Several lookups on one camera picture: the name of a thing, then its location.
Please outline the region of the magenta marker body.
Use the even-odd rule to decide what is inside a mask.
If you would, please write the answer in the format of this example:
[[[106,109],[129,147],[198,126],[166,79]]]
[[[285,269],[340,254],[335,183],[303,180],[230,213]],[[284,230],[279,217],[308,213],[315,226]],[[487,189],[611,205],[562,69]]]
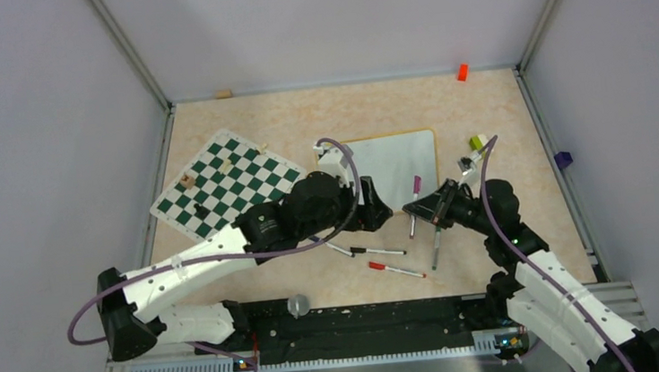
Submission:
[[[421,197],[421,192],[420,191],[413,192],[412,201],[413,202],[418,201],[420,199],[420,197]],[[410,213],[410,223],[409,224],[410,224],[409,239],[414,240],[414,238],[416,236],[415,232],[416,232],[416,227],[417,227],[417,216],[416,215]]]

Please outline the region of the magenta marker cap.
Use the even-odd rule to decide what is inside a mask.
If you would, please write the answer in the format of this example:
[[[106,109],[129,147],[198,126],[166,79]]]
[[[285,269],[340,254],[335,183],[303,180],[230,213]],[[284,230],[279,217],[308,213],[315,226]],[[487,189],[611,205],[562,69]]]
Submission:
[[[418,175],[416,175],[416,176],[413,178],[413,189],[412,189],[412,192],[413,192],[415,195],[418,195],[419,192],[420,192],[420,190],[421,190],[421,177],[418,176]]]

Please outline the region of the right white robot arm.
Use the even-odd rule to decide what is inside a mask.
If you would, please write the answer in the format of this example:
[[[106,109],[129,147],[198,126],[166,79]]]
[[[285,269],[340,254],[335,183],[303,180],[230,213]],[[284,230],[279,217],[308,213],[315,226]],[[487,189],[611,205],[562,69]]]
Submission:
[[[486,313],[498,325],[535,333],[574,372],[659,372],[659,331],[641,330],[580,283],[523,222],[506,180],[490,179],[479,195],[448,179],[403,210],[421,221],[479,232],[500,271],[486,289]]]

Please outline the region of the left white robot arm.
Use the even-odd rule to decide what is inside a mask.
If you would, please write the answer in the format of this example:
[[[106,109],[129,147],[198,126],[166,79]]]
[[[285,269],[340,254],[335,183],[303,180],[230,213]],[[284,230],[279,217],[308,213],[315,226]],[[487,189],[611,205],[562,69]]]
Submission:
[[[392,218],[371,177],[343,186],[322,171],[309,173],[288,194],[259,203],[208,239],[166,261],[130,273],[99,274],[97,309],[111,358],[138,358],[157,344],[207,342],[243,348],[249,326],[239,303],[181,306],[192,292],[272,258],[299,253],[301,241],[323,230],[373,232]]]

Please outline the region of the yellow-framed whiteboard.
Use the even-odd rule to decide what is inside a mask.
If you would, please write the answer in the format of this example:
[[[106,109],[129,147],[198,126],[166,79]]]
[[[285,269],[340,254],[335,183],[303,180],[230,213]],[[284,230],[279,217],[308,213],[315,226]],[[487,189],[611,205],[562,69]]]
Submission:
[[[439,187],[436,133],[421,128],[395,134],[342,140],[350,148],[362,176],[372,177],[376,192],[398,213],[414,201],[414,179],[421,182],[420,196]]]

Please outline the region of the green capped marker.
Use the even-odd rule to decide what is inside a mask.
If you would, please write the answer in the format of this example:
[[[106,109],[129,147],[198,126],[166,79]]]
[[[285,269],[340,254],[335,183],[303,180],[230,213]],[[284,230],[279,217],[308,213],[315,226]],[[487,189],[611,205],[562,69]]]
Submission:
[[[431,262],[431,270],[435,272],[438,268],[438,259],[439,259],[439,251],[441,248],[441,228],[439,226],[435,227],[434,230],[434,236],[433,236],[433,250],[432,250],[432,262]]]

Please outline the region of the black capped marker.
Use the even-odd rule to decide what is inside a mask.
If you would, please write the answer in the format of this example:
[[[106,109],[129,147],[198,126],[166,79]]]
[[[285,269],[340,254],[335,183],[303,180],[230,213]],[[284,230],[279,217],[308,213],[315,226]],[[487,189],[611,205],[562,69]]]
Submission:
[[[377,255],[407,255],[406,250],[390,250],[390,249],[380,249],[380,248],[369,248],[369,247],[351,247],[351,253],[356,254],[377,254]]]

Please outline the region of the red capped marker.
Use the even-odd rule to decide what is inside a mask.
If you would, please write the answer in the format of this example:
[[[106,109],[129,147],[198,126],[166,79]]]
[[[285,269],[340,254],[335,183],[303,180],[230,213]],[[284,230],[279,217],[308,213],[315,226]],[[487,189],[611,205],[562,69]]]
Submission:
[[[417,278],[425,279],[428,276],[426,273],[419,273],[419,272],[416,272],[416,271],[414,272],[414,271],[411,271],[409,269],[393,267],[393,266],[390,266],[390,265],[387,265],[387,264],[381,264],[381,263],[378,263],[378,262],[375,262],[375,261],[374,262],[368,262],[368,267],[370,269],[374,270],[374,271],[378,270],[378,271],[382,271],[382,272],[387,271],[387,272],[391,272],[391,273],[399,273],[399,274],[408,275],[408,276],[411,276],[411,277],[414,277],[414,278],[417,277]]]

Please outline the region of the blue capped marker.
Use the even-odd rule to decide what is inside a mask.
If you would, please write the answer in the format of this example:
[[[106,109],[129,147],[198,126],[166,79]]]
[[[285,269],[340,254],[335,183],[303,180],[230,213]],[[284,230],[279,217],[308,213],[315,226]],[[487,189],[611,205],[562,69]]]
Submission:
[[[337,253],[339,253],[341,255],[346,255],[350,258],[355,257],[355,254],[350,249],[337,246],[336,244],[331,243],[331,242],[324,242],[324,240],[322,240],[321,238],[318,238],[316,236],[311,236],[309,238],[309,240],[313,241],[314,243],[318,243],[319,245],[324,245],[324,246],[330,248],[331,250],[336,251]]]

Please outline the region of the green white toy block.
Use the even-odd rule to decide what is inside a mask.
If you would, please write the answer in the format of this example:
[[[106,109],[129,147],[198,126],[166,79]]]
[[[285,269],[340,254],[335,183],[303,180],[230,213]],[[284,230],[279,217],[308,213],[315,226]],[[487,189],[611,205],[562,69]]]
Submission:
[[[481,151],[484,146],[488,143],[489,137],[485,134],[473,135],[469,140],[469,146],[472,151]]]

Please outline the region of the purple toy block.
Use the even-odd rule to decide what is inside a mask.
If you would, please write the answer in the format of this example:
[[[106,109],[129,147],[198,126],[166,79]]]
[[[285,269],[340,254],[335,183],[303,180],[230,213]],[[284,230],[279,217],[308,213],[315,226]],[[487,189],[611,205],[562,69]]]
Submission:
[[[565,170],[574,162],[574,158],[569,151],[558,151],[554,155],[554,161],[559,170]]]

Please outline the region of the orange toy block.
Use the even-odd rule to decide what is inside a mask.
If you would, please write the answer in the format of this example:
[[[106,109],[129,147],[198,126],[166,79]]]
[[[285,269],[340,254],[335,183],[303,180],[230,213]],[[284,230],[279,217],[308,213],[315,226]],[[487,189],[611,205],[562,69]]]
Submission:
[[[456,76],[457,80],[460,82],[466,82],[468,79],[469,71],[470,71],[470,66],[468,64],[460,64]]]

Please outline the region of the green white chess mat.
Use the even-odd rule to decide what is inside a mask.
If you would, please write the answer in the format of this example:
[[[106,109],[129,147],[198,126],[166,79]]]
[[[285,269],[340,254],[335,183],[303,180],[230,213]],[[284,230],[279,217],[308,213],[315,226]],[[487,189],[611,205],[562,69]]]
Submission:
[[[150,214],[198,243],[251,206],[279,200],[306,170],[269,150],[259,155],[258,145],[230,130],[218,131],[152,203]],[[226,159],[231,167],[223,174],[219,168]],[[195,177],[191,189],[178,182],[185,173]],[[194,203],[210,210],[207,218],[195,217]]]

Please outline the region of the cream chess piece middle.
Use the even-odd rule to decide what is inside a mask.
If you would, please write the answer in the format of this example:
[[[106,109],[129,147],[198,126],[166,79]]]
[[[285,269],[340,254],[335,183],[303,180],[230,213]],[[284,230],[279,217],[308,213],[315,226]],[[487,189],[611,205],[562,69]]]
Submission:
[[[231,160],[225,159],[223,163],[221,164],[219,171],[223,174],[225,174],[229,168],[231,167]]]

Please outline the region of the black chess piece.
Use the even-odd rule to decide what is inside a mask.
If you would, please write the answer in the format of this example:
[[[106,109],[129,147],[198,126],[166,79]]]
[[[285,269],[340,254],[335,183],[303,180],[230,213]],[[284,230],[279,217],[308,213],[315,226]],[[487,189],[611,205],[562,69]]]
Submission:
[[[210,210],[205,208],[200,203],[194,203],[195,217],[200,219],[205,219],[210,214]]]

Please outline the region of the wooden cube chess piece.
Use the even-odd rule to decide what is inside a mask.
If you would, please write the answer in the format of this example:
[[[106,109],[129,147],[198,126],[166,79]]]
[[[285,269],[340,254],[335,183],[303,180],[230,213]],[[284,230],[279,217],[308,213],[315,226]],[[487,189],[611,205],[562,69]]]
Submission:
[[[195,186],[195,177],[192,175],[185,173],[183,176],[179,179],[179,184],[182,185],[185,189],[191,189],[192,187]]]

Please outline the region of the wooden cork piece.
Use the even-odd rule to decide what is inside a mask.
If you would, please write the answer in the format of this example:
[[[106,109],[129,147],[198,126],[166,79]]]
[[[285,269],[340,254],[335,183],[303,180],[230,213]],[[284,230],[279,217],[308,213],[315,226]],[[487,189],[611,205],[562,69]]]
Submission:
[[[233,97],[232,90],[223,89],[222,91],[216,91],[213,94],[215,99],[231,99]]]

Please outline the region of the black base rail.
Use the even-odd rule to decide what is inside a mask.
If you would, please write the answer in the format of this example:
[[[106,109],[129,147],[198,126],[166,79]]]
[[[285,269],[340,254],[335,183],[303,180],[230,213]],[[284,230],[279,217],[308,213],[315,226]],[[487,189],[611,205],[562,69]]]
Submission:
[[[262,365],[470,347],[481,331],[508,328],[484,295],[345,307],[292,316],[286,299],[235,306],[236,330],[217,350],[257,352]]]

